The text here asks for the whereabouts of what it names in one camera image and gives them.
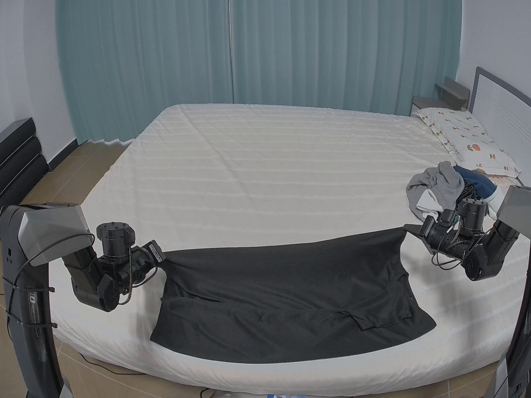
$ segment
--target floor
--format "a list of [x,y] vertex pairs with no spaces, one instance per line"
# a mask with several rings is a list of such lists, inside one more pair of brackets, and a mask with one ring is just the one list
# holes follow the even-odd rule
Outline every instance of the floor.
[[[85,143],[78,147],[53,172],[49,172],[35,186],[23,203],[72,202],[81,203],[98,180],[116,162],[125,146],[120,143]],[[6,331],[4,311],[0,311],[0,397],[22,398],[26,389],[17,360]],[[59,364],[70,381],[75,398],[199,398],[202,388],[172,383],[145,376],[118,376],[90,365],[68,344],[57,340]],[[104,362],[99,364],[118,373],[133,373],[123,367]],[[496,364],[472,373],[406,391],[371,398],[480,398],[492,376]],[[204,394],[209,397],[211,391]]]

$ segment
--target white wall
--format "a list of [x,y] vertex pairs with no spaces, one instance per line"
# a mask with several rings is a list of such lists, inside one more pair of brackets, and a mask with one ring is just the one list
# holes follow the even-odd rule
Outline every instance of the white wall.
[[32,117],[47,161],[76,137],[55,37],[55,0],[0,0],[0,130]]
[[531,96],[531,0],[462,0],[457,81],[472,92],[476,67]]

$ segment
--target curtain fold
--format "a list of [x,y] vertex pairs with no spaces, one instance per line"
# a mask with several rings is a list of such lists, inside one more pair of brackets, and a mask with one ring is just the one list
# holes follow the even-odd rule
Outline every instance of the curtain fold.
[[231,0],[235,103],[408,115],[455,78],[461,0]]
[[231,103],[228,0],[57,0],[79,142],[136,137],[166,107]]

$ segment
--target floral pillowcase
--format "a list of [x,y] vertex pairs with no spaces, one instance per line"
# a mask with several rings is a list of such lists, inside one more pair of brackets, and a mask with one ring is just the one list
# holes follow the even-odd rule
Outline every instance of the floral pillowcase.
[[484,174],[517,177],[512,158],[468,110],[425,108],[413,113],[435,133],[457,165]]

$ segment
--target mattress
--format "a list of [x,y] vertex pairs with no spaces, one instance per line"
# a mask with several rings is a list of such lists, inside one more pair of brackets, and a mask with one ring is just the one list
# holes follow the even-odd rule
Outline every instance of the mattress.
[[[409,179],[451,157],[417,118],[235,104],[164,110],[82,204],[92,231],[129,223],[163,250],[315,242],[417,223]],[[95,243],[101,255],[101,244]],[[61,261],[50,264],[56,335],[85,355],[179,383],[255,394],[362,395],[421,386],[498,360],[516,323],[529,241],[500,274],[471,282],[442,271],[421,241],[402,263],[437,327],[363,355],[274,364],[216,362],[150,342],[166,276],[159,270],[111,313],[79,303]]]

